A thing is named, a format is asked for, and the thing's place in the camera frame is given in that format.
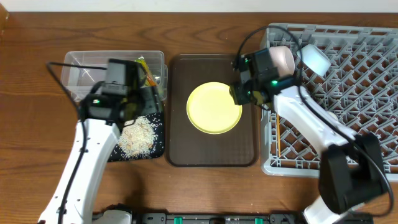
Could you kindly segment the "green snack wrapper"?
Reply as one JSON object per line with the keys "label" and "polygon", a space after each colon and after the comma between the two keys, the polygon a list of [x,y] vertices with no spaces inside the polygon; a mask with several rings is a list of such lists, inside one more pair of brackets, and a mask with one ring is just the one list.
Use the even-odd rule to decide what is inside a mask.
{"label": "green snack wrapper", "polygon": [[140,56],[135,60],[135,62],[137,63],[139,69],[140,87],[156,86],[157,84],[155,78],[153,77],[153,74],[146,63],[145,58]]}

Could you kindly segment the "pink bowl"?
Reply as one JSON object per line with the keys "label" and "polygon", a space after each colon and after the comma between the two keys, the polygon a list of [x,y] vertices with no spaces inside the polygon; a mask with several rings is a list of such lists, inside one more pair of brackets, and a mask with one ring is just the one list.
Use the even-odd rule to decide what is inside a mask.
{"label": "pink bowl", "polygon": [[269,48],[272,63],[277,67],[280,77],[293,75],[295,71],[294,57],[290,49],[286,46],[278,46]]}

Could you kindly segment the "yellow plate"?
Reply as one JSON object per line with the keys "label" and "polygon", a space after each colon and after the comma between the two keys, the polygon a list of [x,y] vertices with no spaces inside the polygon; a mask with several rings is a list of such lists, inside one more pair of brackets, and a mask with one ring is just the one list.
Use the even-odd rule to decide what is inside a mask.
{"label": "yellow plate", "polygon": [[191,92],[186,112],[192,125],[199,131],[223,134],[239,123],[243,107],[234,104],[228,85],[208,82],[197,86]]}

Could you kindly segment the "wooden chopstick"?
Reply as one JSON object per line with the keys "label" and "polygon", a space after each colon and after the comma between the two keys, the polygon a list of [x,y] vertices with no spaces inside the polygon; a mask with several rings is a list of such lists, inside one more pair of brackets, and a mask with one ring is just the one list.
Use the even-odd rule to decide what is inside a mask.
{"label": "wooden chopstick", "polygon": [[277,156],[281,156],[281,145],[280,145],[280,116],[276,114],[276,129],[277,129]]}

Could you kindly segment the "light blue bowl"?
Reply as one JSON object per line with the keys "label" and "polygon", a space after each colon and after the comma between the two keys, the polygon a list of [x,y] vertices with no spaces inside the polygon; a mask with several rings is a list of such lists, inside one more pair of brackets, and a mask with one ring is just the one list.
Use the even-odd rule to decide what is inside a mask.
{"label": "light blue bowl", "polygon": [[329,58],[315,45],[308,44],[297,51],[302,62],[317,75],[324,77],[331,66]]}

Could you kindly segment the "white green cup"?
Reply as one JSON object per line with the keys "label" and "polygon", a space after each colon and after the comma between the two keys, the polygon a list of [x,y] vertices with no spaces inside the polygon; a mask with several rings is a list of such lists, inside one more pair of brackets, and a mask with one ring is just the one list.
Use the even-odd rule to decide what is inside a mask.
{"label": "white green cup", "polygon": [[333,119],[335,119],[336,121],[338,121],[338,117],[337,117],[336,114],[334,114],[334,113],[331,112],[331,111],[327,111],[327,112],[328,112],[328,114],[329,114]]}

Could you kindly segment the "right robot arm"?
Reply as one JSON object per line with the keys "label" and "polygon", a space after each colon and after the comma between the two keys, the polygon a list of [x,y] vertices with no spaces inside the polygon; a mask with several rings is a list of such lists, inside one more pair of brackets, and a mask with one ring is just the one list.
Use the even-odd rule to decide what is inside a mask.
{"label": "right robot arm", "polygon": [[307,95],[302,72],[280,77],[276,69],[253,73],[245,82],[229,86],[237,105],[272,103],[274,111],[290,122],[321,158],[320,196],[303,212],[307,223],[336,223],[356,208],[388,194],[392,212],[394,194],[384,169],[377,137],[360,135],[333,119]]}

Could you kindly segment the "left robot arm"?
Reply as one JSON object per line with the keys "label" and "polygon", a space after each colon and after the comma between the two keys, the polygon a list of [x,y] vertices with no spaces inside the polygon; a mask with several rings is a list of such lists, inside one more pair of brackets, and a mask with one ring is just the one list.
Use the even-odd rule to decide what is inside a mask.
{"label": "left robot arm", "polygon": [[70,156],[55,193],[41,213],[39,223],[132,223],[133,212],[117,205],[98,215],[94,202],[108,159],[119,141],[126,121],[162,111],[154,86],[134,90],[132,95],[106,94],[94,87],[78,107]]}

